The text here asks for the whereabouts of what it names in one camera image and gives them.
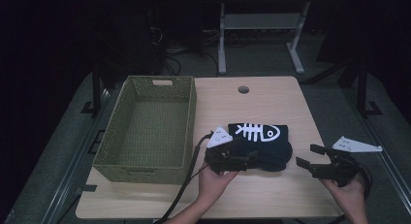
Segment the person's right hand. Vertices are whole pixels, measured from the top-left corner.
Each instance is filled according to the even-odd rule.
[[[320,179],[320,181],[329,189],[348,220],[354,224],[368,223],[365,211],[364,181],[360,174],[357,174],[344,187],[338,187],[336,181],[333,180]]]

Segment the white bracket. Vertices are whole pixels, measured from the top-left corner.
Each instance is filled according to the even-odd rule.
[[[347,152],[381,152],[383,147],[371,144],[363,144],[354,140],[341,137],[333,146],[333,149],[338,149]]]
[[[221,144],[226,144],[231,142],[233,137],[227,133],[222,127],[217,127],[215,132],[212,134],[211,139],[208,141],[206,145],[207,148],[212,148]]]

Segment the basket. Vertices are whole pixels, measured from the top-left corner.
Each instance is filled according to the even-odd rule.
[[[193,78],[128,77],[93,167],[114,182],[182,184],[196,102]]]

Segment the folded black fabric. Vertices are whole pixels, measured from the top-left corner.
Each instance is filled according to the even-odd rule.
[[[286,169],[293,154],[288,142],[287,125],[233,123],[228,127],[233,138],[241,138],[241,144],[230,149],[232,156],[246,156],[258,151],[257,159],[250,162],[248,168],[261,168],[269,172]]]

